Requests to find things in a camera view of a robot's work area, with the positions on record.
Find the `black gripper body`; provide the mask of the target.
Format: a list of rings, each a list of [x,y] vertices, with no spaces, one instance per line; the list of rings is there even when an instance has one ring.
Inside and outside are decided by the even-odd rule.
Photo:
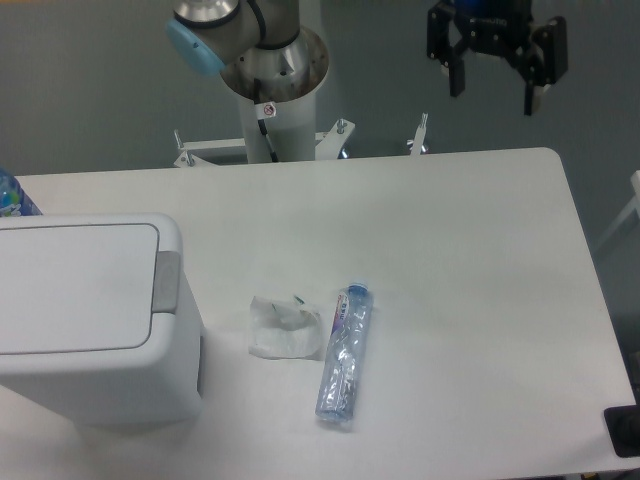
[[[455,9],[450,40],[464,39],[465,51],[500,57],[510,63],[521,60],[533,29],[530,1],[439,1]]]

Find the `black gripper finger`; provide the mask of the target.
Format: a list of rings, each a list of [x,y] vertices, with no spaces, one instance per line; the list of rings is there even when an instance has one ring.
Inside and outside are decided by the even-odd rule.
[[[519,73],[525,81],[524,114],[531,116],[538,109],[541,92],[568,71],[566,19],[556,16],[534,27],[521,60]]]
[[[455,18],[455,9],[448,3],[436,3],[427,16],[427,56],[437,60],[448,70],[449,94],[458,97],[465,90],[465,65],[462,54],[468,43],[461,39],[451,44],[450,25]]]

